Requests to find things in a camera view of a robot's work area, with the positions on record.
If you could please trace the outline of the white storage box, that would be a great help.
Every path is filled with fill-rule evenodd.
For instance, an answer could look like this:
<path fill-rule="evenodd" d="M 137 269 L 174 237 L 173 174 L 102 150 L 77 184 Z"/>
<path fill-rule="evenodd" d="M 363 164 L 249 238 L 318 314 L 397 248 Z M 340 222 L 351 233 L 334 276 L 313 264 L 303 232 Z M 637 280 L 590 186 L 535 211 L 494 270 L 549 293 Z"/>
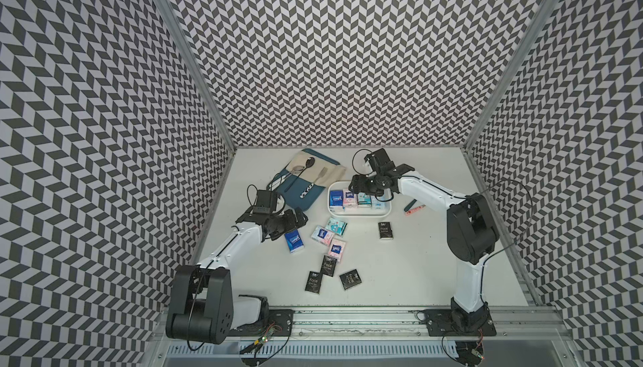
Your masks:
<path fill-rule="evenodd" d="M 368 217 L 373 217 L 373 218 L 385 218 L 390 214 L 390 212 L 393 209 L 392 202 L 385 202 L 381 208 L 373 208 L 371 206 L 370 208 L 362 207 L 362 208 L 352 208 L 345 210 L 344 208 L 340 208 L 339 206 L 332 206 L 331 205 L 331 200 L 332 200 L 332 192 L 333 191 L 341 191 L 343 189 L 348 189 L 348 186 L 350 184 L 349 180 L 340 180 L 337 181 L 333 184 L 331 184 L 328 187 L 328 192 L 327 192 L 327 208 L 328 211 L 330 212 L 331 216 L 336 217 L 336 218 L 368 218 Z"/>

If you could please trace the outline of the blue Vinda tissue pack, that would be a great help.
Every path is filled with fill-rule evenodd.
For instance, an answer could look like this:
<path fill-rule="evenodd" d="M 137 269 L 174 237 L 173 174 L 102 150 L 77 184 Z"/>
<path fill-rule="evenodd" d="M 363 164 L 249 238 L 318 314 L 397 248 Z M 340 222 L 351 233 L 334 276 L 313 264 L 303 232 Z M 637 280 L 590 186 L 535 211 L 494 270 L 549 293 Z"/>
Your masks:
<path fill-rule="evenodd" d="M 342 211 L 344 206 L 344 194 L 343 190 L 332 190 L 329 191 L 329 209 L 331 211 Z"/>

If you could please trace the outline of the light blue tissue pack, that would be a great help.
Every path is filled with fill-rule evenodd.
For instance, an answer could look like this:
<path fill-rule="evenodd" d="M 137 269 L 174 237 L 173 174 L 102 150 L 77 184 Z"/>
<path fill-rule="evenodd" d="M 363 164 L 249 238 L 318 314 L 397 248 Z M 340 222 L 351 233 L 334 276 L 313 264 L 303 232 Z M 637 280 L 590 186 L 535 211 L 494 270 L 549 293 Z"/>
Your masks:
<path fill-rule="evenodd" d="M 378 212 L 385 212 L 387 210 L 387 202 L 380 201 L 376 197 L 372 197 L 372 209 Z"/>

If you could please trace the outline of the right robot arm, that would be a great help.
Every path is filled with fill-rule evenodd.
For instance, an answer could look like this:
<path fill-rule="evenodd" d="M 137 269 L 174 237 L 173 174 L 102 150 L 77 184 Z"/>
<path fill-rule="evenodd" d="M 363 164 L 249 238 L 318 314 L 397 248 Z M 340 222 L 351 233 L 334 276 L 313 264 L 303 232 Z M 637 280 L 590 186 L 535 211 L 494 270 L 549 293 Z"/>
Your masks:
<path fill-rule="evenodd" d="M 355 194 L 409 196 L 445 217 L 446 242 L 457 259 L 455 293 L 448 321 L 458 334 L 475 333 L 490 317 L 483 295 L 485 266 L 499 241 L 497 224 L 485 196 L 458 194 L 410 171 L 400 176 L 355 174 Z"/>

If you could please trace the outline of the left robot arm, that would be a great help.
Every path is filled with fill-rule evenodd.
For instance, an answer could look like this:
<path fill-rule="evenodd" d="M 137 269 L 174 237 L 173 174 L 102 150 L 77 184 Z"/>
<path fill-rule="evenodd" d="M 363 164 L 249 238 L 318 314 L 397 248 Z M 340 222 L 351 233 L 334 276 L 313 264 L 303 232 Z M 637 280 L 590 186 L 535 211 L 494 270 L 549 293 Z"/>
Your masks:
<path fill-rule="evenodd" d="M 167 309 L 167 337 L 219 345 L 230 332 L 266 327 L 267 298 L 235 294 L 234 272 L 251 259 L 260 244 L 275 241 L 307 222 L 299 208 L 273 213 L 248 208 L 216 251 L 196 265 L 177 268 Z"/>

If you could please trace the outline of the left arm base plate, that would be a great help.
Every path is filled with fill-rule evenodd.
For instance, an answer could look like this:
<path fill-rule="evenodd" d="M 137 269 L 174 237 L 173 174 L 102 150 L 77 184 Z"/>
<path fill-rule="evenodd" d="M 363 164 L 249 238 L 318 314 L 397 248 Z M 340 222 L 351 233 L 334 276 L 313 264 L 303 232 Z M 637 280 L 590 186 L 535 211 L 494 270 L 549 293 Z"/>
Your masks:
<path fill-rule="evenodd" d="M 228 336 L 256 339 L 266 332 L 271 324 L 274 324 L 277 326 L 277 329 L 273 335 L 276 337 L 286 338 L 291 334 L 293 323 L 293 309 L 270 308 L 267 311 L 262 311 L 260 318 L 256 322 L 241 325 L 238 328 L 232 329 Z"/>

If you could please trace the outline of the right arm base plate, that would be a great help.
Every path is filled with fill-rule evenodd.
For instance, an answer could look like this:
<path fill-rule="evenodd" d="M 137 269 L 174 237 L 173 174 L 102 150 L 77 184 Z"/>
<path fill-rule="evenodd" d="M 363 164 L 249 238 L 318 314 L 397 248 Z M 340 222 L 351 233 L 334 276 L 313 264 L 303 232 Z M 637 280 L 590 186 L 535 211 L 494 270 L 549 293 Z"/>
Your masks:
<path fill-rule="evenodd" d="M 490 310 L 486 307 L 475 313 L 448 308 L 420 311 L 420 321 L 426 325 L 430 337 L 495 337 L 497 329 Z"/>

